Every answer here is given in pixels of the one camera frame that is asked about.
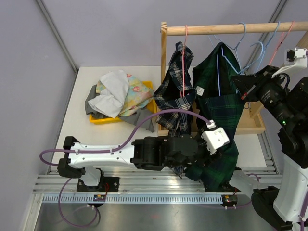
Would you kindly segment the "grey pleated skirt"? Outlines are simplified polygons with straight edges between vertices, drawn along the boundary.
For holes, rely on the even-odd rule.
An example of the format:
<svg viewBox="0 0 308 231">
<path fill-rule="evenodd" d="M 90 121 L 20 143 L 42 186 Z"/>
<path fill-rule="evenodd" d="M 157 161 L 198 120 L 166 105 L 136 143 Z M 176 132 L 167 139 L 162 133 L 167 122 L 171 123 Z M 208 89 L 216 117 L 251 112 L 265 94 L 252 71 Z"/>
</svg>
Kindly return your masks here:
<svg viewBox="0 0 308 231">
<path fill-rule="evenodd" d="M 101 124 L 101 122 L 99 122 L 99 120 L 103 120 L 104 123 L 106 123 L 107 120 L 111 120 L 112 123 L 115 122 L 116 118 L 110 118 L 107 117 L 104 114 L 101 114 L 97 111 L 95 111 L 94 109 L 92 109 L 90 107 L 90 105 L 88 104 L 89 100 L 94 99 L 96 96 L 98 96 L 99 94 L 96 93 L 96 87 L 97 85 L 93 85 L 91 87 L 91 90 L 85 100 L 85 112 L 87 115 L 91 115 L 92 119 L 96 122 L 96 124 Z M 139 108 L 135 113 L 133 113 L 132 115 L 129 116 L 120 116 L 118 117 L 118 119 L 120 120 L 120 122 L 124 121 L 127 122 L 129 124 L 132 125 L 138 125 L 139 123 L 141 123 L 146 117 L 150 116 L 152 114 L 152 111 L 150 111 L 147 107 L 144 108 Z M 141 125 L 142 128 L 146 129 L 147 131 L 150 132 L 154 132 L 154 126 L 152 123 L 152 120 L 147 120 L 146 122 L 144 122 Z"/>
</svg>

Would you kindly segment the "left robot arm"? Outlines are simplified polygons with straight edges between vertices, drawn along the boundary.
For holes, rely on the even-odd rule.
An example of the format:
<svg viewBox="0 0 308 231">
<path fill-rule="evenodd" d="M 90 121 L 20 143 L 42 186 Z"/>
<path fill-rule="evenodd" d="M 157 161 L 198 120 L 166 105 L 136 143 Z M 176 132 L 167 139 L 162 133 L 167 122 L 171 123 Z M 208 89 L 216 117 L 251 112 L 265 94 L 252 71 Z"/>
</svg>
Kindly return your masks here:
<svg viewBox="0 0 308 231">
<path fill-rule="evenodd" d="M 78 179 L 79 192 L 98 192 L 111 188 L 100 166 L 129 167 L 149 171 L 161 171 L 168 167 L 189 167 L 193 163 L 212 157 L 224 145 L 221 138 L 214 136 L 193 138 L 146 137 L 130 144 L 111 146 L 85 145 L 74 137 L 66 137 L 67 149 L 58 163 L 58 173 L 65 178 Z"/>
</svg>

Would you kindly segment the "dark green plaid skirt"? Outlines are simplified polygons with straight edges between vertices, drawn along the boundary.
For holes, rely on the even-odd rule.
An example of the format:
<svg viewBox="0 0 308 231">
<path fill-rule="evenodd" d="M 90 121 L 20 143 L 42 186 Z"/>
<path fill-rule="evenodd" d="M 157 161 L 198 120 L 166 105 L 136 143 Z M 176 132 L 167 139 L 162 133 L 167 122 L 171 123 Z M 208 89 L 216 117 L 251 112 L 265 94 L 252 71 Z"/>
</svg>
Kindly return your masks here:
<svg viewBox="0 0 308 231">
<path fill-rule="evenodd" d="M 244 109 L 244 101 L 231 77 L 240 71 L 240 67 L 233 52 L 220 42 L 192 71 L 199 114 L 222 127 L 230 143 L 221 148 L 221 158 L 217 162 L 202 173 L 187 170 L 186 176 L 202 181 L 205 189 L 215 191 L 231 179 L 238 161 L 239 152 L 234 136 Z"/>
</svg>

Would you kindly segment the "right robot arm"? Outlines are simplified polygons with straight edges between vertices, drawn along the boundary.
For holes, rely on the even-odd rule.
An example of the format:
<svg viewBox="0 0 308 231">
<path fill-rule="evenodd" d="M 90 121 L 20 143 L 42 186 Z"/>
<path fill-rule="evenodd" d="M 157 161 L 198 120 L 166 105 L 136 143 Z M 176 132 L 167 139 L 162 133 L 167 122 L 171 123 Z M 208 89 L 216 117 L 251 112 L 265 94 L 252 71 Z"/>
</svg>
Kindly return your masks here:
<svg viewBox="0 0 308 231">
<path fill-rule="evenodd" d="M 279 188 L 266 186 L 241 170 L 218 179 L 219 187 L 235 187 L 251 198 L 255 212 L 277 231 L 308 229 L 308 78 L 292 90 L 290 75 L 266 66 L 252 75 L 232 76 L 242 99 L 261 102 L 281 125 L 278 132 L 284 153 L 284 170 Z"/>
</svg>

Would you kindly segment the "white grey garment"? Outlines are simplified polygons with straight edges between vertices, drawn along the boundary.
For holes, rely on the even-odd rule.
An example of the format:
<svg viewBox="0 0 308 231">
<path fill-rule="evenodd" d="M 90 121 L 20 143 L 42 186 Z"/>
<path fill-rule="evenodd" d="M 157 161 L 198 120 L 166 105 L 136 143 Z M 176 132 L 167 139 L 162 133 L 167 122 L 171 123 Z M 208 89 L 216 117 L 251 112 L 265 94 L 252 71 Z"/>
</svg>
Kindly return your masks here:
<svg viewBox="0 0 308 231">
<path fill-rule="evenodd" d="M 95 111 L 111 118 L 116 118 L 123 109 L 129 90 L 127 74 L 123 70 L 109 72 L 100 77 L 105 88 L 100 95 L 88 101 Z"/>
</svg>

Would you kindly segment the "pastel floral garment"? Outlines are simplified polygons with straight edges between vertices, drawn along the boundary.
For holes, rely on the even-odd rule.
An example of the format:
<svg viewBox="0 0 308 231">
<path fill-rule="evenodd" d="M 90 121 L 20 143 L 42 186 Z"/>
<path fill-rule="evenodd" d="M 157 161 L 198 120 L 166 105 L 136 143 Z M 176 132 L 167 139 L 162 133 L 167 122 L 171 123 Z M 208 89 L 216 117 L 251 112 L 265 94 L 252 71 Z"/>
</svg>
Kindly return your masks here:
<svg viewBox="0 0 308 231">
<path fill-rule="evenodd" d="M 129 116 L 135 113 L 139 108 L 145 107 L 153 99 L 153 90 L 151 88 L 144 85 L 143 82 L 132 75 L 127 74 L 127 77 L 129 81 L 129 90 L 123 109 L 118 116 Z M 101 92 L 105 86 L 99 82 L 97 88 L 101 89 Z"/>
</svg>

